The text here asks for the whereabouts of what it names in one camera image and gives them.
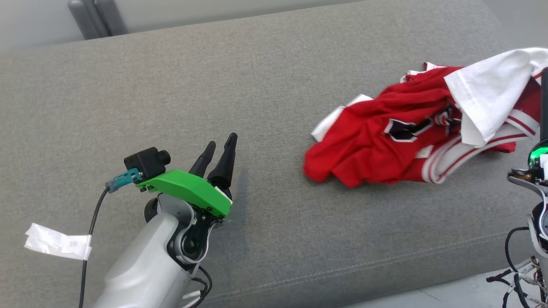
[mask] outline green led light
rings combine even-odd
[[[534,160],[536,158],[539,158],[541,155],[547,154],[547,153],[548,153],[548,147],[543,146],[531,152],[531,154],[529,155],[529,159]]]

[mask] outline gray couch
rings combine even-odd
[[[479,0],[368,0],[1,55],[0,306],[77,306],[81,263],[24,249],[32,222],[85,234],[125,156],[156,146],[187,170],[232,131],[235,202],[203,263],[214,282],[204,308],[338,307],[504,267],[504,237],[536,203],[505,173],[533,142],[477,157],[442,185],[349,190],[301,167],[312,128],[358,93],[424,61],[508,49]],[[87,307],[151,197],[107,197]]]

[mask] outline white label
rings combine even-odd
[[[91,235],[69,236],[38,224],[32,224],[25,234],[28,235],[25,248],[35,252],[87,260],[92,251]]]
[[[433,148],[433,145],[423,147],[419,152],[417,152],[415,158],[429,158]]]

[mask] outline teal connector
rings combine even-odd
[[[120,187],[129,185],[135,181],[140,181],[141,179],[142,177],[139,174],[139,170],[137,170],[137,168],[133,168],[106,182],[105,187],[109,187],[109,193],[113,193],[120,189]]]

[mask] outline jersey number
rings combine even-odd
[[[420,133],[425,132],[430,127],[432,127],[430,119],[426,119],[419,124],[390,119],[384,132],[396,142],[414,142]]]

